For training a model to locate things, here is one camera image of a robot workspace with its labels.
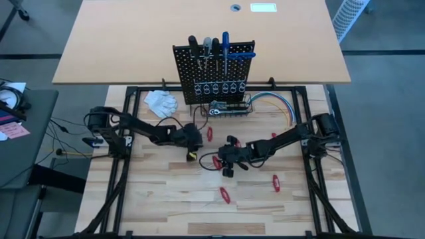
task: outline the blue screwdriver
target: blue screwdriver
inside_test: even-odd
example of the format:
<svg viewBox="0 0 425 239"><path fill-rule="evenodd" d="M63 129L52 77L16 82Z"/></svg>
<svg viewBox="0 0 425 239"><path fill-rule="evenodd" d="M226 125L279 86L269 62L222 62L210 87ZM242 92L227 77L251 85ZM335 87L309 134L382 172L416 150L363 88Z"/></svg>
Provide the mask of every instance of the blue screwdriver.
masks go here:
<svg viewBox="0 0 425 239"><path fill-rule="evenodd" d="M230 47L230 43L228 41L228 32L223 32L223 40L222 40L223 44L223 56L224 56L224 75L227 75L227 54L228 54L228 49Z"/></svg>

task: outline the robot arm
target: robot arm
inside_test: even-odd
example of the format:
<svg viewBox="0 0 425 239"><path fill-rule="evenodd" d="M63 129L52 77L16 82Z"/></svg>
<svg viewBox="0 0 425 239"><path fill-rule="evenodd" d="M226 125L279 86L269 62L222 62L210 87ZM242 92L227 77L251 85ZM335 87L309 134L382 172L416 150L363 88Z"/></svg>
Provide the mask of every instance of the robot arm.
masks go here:
<svg viewBox="0 0 425 239"><path fill-rule="evenodd" d="M223 176L233 177L233 164L248 170L248 163L264 163L274 153L297 141L306 140L310 155L323 157L326 154L325 144L338 141L339 131L333 117L329 114L313 116L306 123L299 123L294 128L272 139L261 139L246 143L246 147L236 147L237 138L228 136L230 143L218 149L218 157L223 166Z"/></svg>
<svg viewBox="0 0 425 239"><path fill-rule="evenodd" d="M116 130L130 130L149 138L156 145L174 145L188 149L187 160L196 159L195 151L203 146L202 135L193 123L188 123L181 129L175 125L153 126L127 113L121 113L111 107L95 107L90 110L87 128L92 133L99 133L109 144L109 152L114 157L129 156L128 146L123 137L117 135Z"/></svg>

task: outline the screwdriver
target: screwdriver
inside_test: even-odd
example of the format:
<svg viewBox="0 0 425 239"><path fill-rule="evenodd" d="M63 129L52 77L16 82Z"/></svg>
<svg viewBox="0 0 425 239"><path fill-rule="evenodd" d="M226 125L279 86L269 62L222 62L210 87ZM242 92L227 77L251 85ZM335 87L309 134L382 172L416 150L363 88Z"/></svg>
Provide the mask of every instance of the screwdriver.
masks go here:
<svg viewBox="0 0 425 239"><path fill-rule="evenodd" d="M228 41L228 32L223 32L223 56L224 56L224 75L227 75L227 54L228 49L230 47L230 43Z"/></svg>
<svg viewBox="0 0 425 239"><path fill-rule="evenodd" d="M220 60L220 41L218 38L214 38L212 40L212 55L214 56L215 59L215 67L216 67L216 71L218 71L218 60Z"/></svg>
<svg viewBox="0 0 425 239"><path fill-rule="evenodd" d="M189 46L191 47L192 54L195 57L195 60L197 61L199 68L202 70L201 60L199 60L199 46L198 46L197 38L195 36L190 36L188 40L189 40Z"/></svg>
<svg viewBox="0 0 425 239"><path fill-rule="evenodd" d="M205 59L205 70L207 69L208 58L210 58L211 52L211 38L205 37L204 39L204 59Z"/></svg>

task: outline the wooden tabletop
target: wooden tabletop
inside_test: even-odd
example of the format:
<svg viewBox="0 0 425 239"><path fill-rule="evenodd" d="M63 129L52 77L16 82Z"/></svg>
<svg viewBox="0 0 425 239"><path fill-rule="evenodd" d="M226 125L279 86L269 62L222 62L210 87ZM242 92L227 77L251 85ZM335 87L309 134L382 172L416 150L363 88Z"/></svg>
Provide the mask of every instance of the wooden tabletop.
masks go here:
<svg viewBox="0 0 425 239"><path fill-rule="evenodd" d="M125 91L125 86L110 86L105 105L122 110ZM292 104L290 93L278 93ZM307 86L307 93L313 115L329 111L323 86ZM182 93L172 94L180 103L173 116L183 124L189 123L193 119ZM277 99L265 100L283 106ZM159 121L143 102L140 103L138 117L150 124ZM203 124L204 120L197 113L197 124ZM175 124L173 120L165 123ZM208 142L207 130L203 129L204 147L198 155L217 151L226 143L227 135L239 138L243 146L247 141L268 139L272 133L283 133L289 128L288 120L276 106L260 100L254 102L254 112L247 117L210 118L207 126L212 127L214 139ZM95 155L105 153L107 149L95 150ZM329 153L340 158L339 153ZM217 171L206 171L197 162L187 163L185 156L186 149L159 147L146 137L136 136L120 234L126 230L133 230L135 235L303 235L306 230L314 231L299 143L277 151L260 169L243 171L236 167L232 179L221 176ZM210 165L211 157L205 158L205 162ZM358 227L343 166L330 157L325 157L322 162L330 202L347 224L356 230ZM76 232L84 229L103 205L111 166L112 159L109 158L92 161ZM272 175L279 177L279 193L274 192ZM228 191L230 204L221 198L219 187ZM319 210L323 219L321 205ZM108 227L108 230L111 229L112 219Z"/></svg>
<svg viewBox="0 0 425 239"><path fill-rule="evenodd" d="M324 0L100 0L82 2L53 83L180 83L172 46L190 35L221 41L223 31L230 42L256 41L250 83L351 81Z"/></svg>

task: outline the tool holder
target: tool holder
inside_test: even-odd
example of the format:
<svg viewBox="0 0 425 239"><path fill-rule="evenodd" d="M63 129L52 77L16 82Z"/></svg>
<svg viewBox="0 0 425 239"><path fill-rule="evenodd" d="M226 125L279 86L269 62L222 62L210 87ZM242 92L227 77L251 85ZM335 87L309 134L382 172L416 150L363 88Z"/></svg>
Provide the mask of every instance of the tool holder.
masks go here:
<svg viewBox="0 0 425 239"><path fill-rule="evenodd" d="M254 46L255 41L230 43L228 53L254 52ZM202 45L199 45L202 70L191 54L190 46L173 46L173 52L187 105L209 104L213 100L228 103L243 101L251 59L228 59L227 75L225 75L221 44L220 59L217 60L218 70L216 69L216 59L212 54L210 54L205 68Z"/></svg>
<svg viewBox="0 0 425 239"><path fill-rule="evenodd" d="M214 114L209 113L211 110L215 109L214 107L211 106L211 104L200 104L200 105L201 105L201 115L203 117L218 117L218 118L221 118L221 117L247 116L249 113L252 113L252 111L253 111L252 102L251 102L251 94L244 94L243 99L239 102L233 102L233 103L227 102L227 107L230 107L230 108L245 108L246 112L243 112L243 113L224 113L224 114L214 115Z"/></svg>

